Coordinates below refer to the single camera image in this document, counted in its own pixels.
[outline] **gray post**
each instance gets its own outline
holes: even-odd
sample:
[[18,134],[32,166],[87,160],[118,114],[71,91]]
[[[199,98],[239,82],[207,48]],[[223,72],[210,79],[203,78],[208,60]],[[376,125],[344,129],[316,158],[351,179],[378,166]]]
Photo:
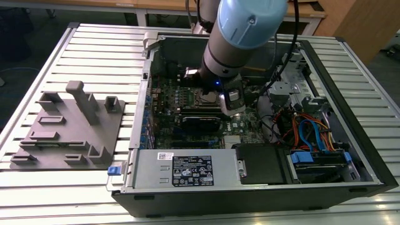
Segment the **gray post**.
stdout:
[[83,82],[82,81],[70,81],[67,84],[66,91],[72,94],[76,105],[86,116],[91,125],[99,124],[99,117],[95,113],[95,109],[90,100],[87,98],[86,92],[83,91]]

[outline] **wire bundle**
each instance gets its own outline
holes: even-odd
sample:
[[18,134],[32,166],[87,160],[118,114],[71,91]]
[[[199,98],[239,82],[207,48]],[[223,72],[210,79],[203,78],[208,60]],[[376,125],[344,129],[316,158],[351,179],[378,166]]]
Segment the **wire bundle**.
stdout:
[[[283,115],[290,118],[291,128],[284,135],[282,137],[278,136],[278,138],[284,141],[286,145],[292,143],[290,146],[292,150],[335,151],[331,130],[319,119],[304,112],[280,110],[276,116],[272,116],[272,121],[276,123]],[[312,125],[312,130],[308,135],[304,135],[304,128],[310,127],[308,125]],[[315,137],[318,148],[312,146],[310,141],[312,132],[315,133],[312,137]]]

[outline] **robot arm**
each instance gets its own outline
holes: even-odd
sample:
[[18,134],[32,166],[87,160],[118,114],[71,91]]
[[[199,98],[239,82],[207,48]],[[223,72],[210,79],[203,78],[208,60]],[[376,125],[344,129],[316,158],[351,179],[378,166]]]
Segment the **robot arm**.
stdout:
[[246,109],[239,73],[255,50],[274,36],[287,9],[286,0],[220,1],[199,72],[206,88],[220,93],[226,115]]

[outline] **blue latch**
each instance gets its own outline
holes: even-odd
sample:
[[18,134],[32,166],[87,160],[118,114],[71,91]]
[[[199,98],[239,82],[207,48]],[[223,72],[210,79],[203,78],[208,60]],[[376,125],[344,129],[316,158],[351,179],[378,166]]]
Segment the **blue latch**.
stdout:
[[120,166],[110,166],[107,170],[110,176],[120,176]]
[[295,163],[314,163],[314,158],[311,156],[311,152],[308,151],[298,151],[291,154],[292,162]]
[[348,152],[344,153],[344,158],[346,158],[346,161],[350,163],[351,162],[351,154]]

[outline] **table leg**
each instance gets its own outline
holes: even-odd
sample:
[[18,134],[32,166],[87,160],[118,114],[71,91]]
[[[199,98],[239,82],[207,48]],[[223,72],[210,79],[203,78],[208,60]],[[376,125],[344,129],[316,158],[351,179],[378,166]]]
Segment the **table leg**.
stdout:
[[136,10],[136,16],[138,16],[138,24],[140,27],[147,27],[148,22],[147,22],[147,11],[146,9],[138,8]]
[[320,18],[312,18],[311,22],[307,24],[307,26],[304,28],[302,35],[312,36],[319,27],[320,21],[322,21]]

